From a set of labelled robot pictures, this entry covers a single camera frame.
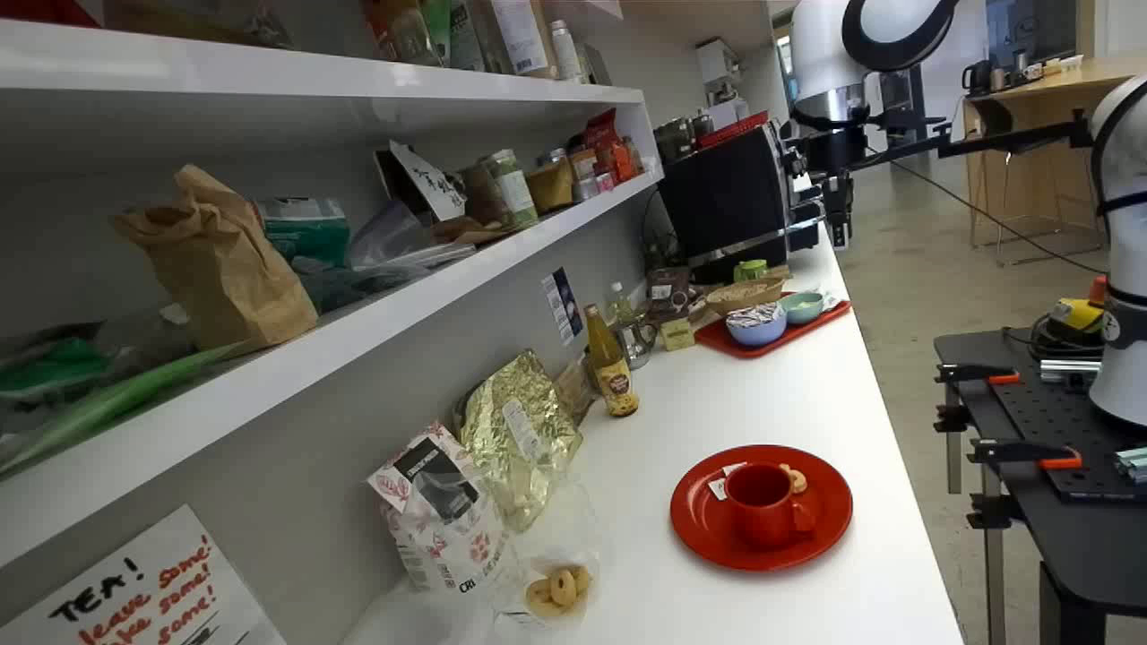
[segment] white robot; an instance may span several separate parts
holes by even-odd
[[[957,0],[798,0],[792,10],[792,115],[809,140],[832,239],[849,245],[849,169],[896,155],[869,155],[862,125],[862,74],[904,72],[926,60],[948,31]],[[1147,78],[1129,78],[1088,115],[1094,183],[1110,231],[1110,309],[1104,368],[1094,407],[1122,422],[1147,427]]]

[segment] desk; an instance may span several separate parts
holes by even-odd
[[[792,287],[847,294],[825,245],[792,260]],[[583,420],[571,478],[593,504],[607,562],[580,620],[536,633],[499,620],[490,645],[960,645],[921,509],[854,315],[738,362],[708,349],[656,355],[634,372],[642,413]],[[676,481],[734,444],[792,444],[826,460],[854,490],[849,536],[787,573],[726,573],[669,532]]]
[[[963,101],[963,138],[984,138],[989,123],[982,103],[997,103],[1012,115],[1012,129],[1037,129],[1068,123],[1073,112],[1094,112],[1119,83],[1143,74],[1147,59],[1094,59],[1061,74],[1013,85],[989,97]],[[1099,232],[1088,150],[1068,144],[1037,147],[1026,155],[966,155],[966,201],[982,212],[991,212],[1019,232]],[[970,214],[970,245],[1002,239],[1012,232],[984,226],[982,214]]]
[[[1001,334],[939,337],[936,355],[944,362],[1019,365],[1026,380],[1037,380],[1026,349],[1013,350]],[[1019,438],[984,384],[963,380],[953,395],[966,407],[982,438]],[[1037,465],[1007,465],[1002,484],[1043,555],[1043,645],[1099,645],[1107,613],[1147,616],[1143,504],[1063,503]]]

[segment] floor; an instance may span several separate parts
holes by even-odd
[[[926,169],[948,192],[963,193],[957,163],[927,163],[914,169]],[[963,494],[946,494],[944,440],[932,435],[939,403],[939,386],[932,384],[932,337],[1027,328],[1061,294],[1087,294],[1088,272],[1040,260],[1040,251],[1026,245],[970,249],[966,212],[904,169],[861,172],[854,212],[858,239],[842,256],[842,272],[963,641],[982,645],[982,537],[963,524],[966,484],[978,487],[978,473],[963,465]],[[1096,251],[1073,260],[1104,266],[1104,256]],[[1013,526],[1002,537],[1002,552],[1007,641],[1037,645],[1037,547],[1027,536]],[[1107,641],[1147,641],[1147,620],[1107,620]]]

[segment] sign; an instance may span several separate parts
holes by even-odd
[[[181,504],[0,630],[4,645],[285,645]]]

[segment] white countertop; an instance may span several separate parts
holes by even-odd
[[[792,287],[847,294],[826,245],[794,256],[792,272]],[[607,542],[583,616],[490,641],[963,641],[858,315],[752,362],[708,349],[656,355],[634,372],[634,386],[642,413],[607,420],[593,407],[572,464]],[[792,444],[849,481],[854,526],[826,555],[787,573],[726,573],[682,547],[669,526],[676,481],[738,444]],[[572,516],[558,504],[562,499],[536,526]]]

